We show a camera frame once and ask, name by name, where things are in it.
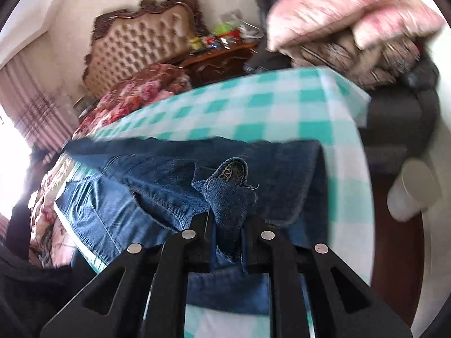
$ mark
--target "reddish brown wooden floor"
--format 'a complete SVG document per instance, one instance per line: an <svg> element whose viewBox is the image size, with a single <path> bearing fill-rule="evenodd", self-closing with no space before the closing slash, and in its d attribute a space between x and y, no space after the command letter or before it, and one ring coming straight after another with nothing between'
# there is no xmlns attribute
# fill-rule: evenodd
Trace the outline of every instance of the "reddish brown wooden floor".
<svg viewBox="0 0 451 338"><path fill-rule="evenodd" d="M391 176L371 176L376 223L376 255L371 287L409 326L418 306L425 242L421 215L406 223L389 214L386 196Z"/></svg>

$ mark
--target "red floral bedding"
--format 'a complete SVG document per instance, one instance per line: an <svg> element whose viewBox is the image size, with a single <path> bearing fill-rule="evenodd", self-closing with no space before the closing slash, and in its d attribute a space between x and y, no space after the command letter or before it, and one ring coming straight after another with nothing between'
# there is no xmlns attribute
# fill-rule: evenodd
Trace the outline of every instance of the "red floral bedding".
<svg viewBox="0 0 451 338"><path fill-rule="evenodd" d="M73 138L87 136L139 108L190 89L190 79L183 69L170 64L155 63L107 92L83 120ZM38 254L43 267L69 264L75 250L75 244L53 208L59 187L65 182L72 167L72 160L62 155L42 180L33 207L30 246Z"/></svg>

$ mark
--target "silver screw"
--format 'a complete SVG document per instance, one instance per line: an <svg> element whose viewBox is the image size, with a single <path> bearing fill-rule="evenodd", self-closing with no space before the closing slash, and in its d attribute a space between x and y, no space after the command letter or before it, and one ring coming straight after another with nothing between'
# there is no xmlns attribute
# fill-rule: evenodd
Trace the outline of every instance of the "silver screw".
<svg viewBox="0 0 451 338"><path fill-rule="evenodd" d="M326 254L329 248L326 244L317 244L315 245L315 251L320 254Z"/></svg>
<svg viewBox="0 0 451 338"><path fill-rule="evenodd" d="M192 239L196 236L196 232L191 229L186 229L182 231L182 238L183 239Z"/></svg>
<svg viewBox="0 0 451 338"><path fill-rule="evenodd" d="M127 252L129 252L130 254L138 254L141 250L143 250L143 246L138 243L131 244L127 248Z"/></svg>
<svg viewBox="0 0 451 338"><path fill-rule="evenodd" d="M261 237L265 240L272 240L276 237L276 235L272 231L266 230L261 233Z"/></svg>

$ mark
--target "brown blanket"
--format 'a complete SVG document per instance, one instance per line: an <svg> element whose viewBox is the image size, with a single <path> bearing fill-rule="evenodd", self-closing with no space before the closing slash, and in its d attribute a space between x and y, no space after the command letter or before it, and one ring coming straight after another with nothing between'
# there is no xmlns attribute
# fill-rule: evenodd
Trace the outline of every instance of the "brown blanket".
<svg viewBox="0 0 451 338"><path fill-rule="evenodd" d="M328 66L364 89L395 83L420 57L407 37L361 51L349 29L331 35L327 41L286 47L280 52L291 57L292 67Z"/></svg>

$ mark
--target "blue denim jeans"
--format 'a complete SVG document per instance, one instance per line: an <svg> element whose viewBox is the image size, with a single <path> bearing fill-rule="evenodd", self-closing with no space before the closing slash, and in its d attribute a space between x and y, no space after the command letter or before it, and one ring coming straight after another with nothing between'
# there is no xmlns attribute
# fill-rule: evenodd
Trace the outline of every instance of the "blue denim jeans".
<svg viewBox="0 0 451 338"><path fill-rule="evenodd" d="M164 243L196 214L213 211L214 271L190 274L189 304L268 314L267 276L247 275L241 267L240 233L251 213L297 245L327 242L327 182L317 141L84 138L65 151L99 174L68 182L57 205L106 264L131 243Z"/></svg>

